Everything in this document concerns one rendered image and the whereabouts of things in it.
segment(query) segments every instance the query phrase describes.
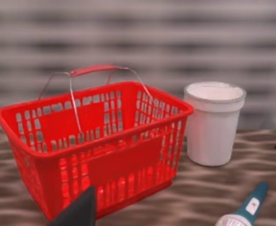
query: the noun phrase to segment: white cup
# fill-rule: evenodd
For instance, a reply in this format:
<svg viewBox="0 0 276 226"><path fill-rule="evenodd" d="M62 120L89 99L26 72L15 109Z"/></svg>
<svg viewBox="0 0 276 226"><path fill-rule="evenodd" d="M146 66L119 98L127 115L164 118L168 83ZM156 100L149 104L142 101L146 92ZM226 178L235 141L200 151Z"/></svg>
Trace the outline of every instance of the white cup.
<svg viewBox="0 0 276 226"><path fill-rule="evenodd" d="M184 89L194 107L188 117L187 156L200 165L220 166L231 159L240 110L246 92L222 82L199 82Z"/></svg>

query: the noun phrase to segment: gray wall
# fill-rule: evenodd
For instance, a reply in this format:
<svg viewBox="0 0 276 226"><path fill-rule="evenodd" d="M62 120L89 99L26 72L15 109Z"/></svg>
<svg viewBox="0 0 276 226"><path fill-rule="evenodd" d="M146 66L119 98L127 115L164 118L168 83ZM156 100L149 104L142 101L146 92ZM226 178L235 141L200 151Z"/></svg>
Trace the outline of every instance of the gray wall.
<svg viewBox="0 0 276 226"><path fill-rule="evenodd" d="M239 128L276 128L276 0L0 0L0 106L37 98L52 72L110 62L180 98L195 81L237 84ZM67 91L57 76L46 96Z"/></svg>

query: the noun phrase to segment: red shopping basket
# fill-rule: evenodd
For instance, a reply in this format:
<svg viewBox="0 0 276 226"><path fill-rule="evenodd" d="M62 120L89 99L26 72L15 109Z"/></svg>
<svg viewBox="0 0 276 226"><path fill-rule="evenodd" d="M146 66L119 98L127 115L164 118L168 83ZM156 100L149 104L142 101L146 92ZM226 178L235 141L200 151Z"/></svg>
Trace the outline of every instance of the red shopping basket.
<svg viewBox="0 0 276 226"><path fill-rule="evenodd" d="M116 69L129 68L67 74L71 81ZM22 181L49 220L89 185L100 218L171 184L192 112L180 99L127 81L5 106L0 124Z"/></svg>

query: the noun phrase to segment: metal wire handle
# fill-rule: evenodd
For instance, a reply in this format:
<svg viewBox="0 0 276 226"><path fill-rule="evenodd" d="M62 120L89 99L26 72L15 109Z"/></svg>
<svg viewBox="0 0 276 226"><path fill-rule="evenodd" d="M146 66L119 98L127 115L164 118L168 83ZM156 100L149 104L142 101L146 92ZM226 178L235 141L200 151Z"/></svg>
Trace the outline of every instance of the metal wire handle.
<svg viewBox="0 0 276 226"><path fill-rule="evenodd" d="M80 125L80 122L79 122L78 113L77 113L77 107L76 107L76 103L75 103L75 99L74 99L73 89L72 89L72 77L77 77L79 75L88 74L88 73L97 72L97 71L112 70L112 72L113 72L113 70L116 70L116 69L119 69L119 70L129 70L129 71L133 72L137 76L139 82L143 86L143 88L146 91L147 95L149 96L151 102L152 103L154 102L154 99L153 99L152 95L150 94L150 92L148 91L148 89L145 86L144 82L142 81L141 77L137 74L136 71L134 71L133 69L128 68L128 67L119 67L119 66L115 66L115 65L95 65L95 66L90 66L90 67L87 67L87 68L82 68L82 69L74 70L74 71L71 71L71 72L57 72L57 73L54 73L48 79L45 87L43 88L43 90L41 91L41 93L39 95L38 100L41 99L41 97L44 94L47 86L49 85L50 81L52 80L52 78L55 75L58 75L58 74L68 75L70 77L70 94L71 94L71 98L72 98L72 104L73 104L73 108L74 108L74 114L75 114L75 117L76 117L76 123L77 123L77 127L78 127L79 132L82 133L82 129L81 129L81 125ZM110 74L110 76L108 78L107 84L110 82L111 76L112 76L112 73Z"/></svg>

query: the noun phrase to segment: brown patterned tabletop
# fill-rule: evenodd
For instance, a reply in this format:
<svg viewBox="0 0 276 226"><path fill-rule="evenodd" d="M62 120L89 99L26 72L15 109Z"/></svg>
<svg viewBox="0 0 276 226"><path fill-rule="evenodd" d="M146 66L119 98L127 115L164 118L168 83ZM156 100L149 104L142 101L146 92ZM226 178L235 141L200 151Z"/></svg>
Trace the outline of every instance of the brown patterned tabletop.
<svg viewBox="0 0 276 226"><path fill-rule="evenodd" d="M268 196L255 225L276 226L276 131L239 131L233 157L222 167L202 167L181 154L173 185L97 221L98 226L213 226L235 211L260 181ZM5 134L0 130L0 226L44 226L20 180Z"/></svg>

